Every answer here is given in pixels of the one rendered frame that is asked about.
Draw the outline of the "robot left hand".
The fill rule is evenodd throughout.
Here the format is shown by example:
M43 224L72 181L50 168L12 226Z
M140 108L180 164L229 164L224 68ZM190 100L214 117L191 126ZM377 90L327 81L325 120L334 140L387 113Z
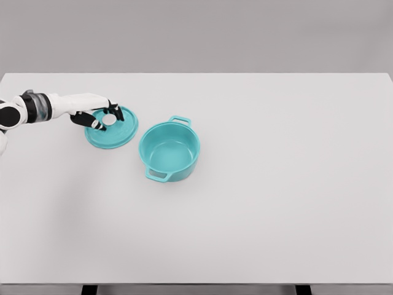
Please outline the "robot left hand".
M124 121L121 107L111 100L91 93L75 95L73 98L75 113L70 115L73 123L95 130L105 131L106 127L87 111L102 109L105 114L113 114L117 120Z

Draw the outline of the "teal pot lid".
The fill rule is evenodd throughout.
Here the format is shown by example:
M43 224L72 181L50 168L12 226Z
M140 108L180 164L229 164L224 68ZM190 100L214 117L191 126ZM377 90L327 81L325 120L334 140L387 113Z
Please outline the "teal pot lid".
M85 127L87 141L101 149L113 149L127 144L138 130L138 118L126 107L121 106L124 121L115 119L112 125L105 125L103 118L106 115L102 109L93 112L93 115L106 127L105 131Z

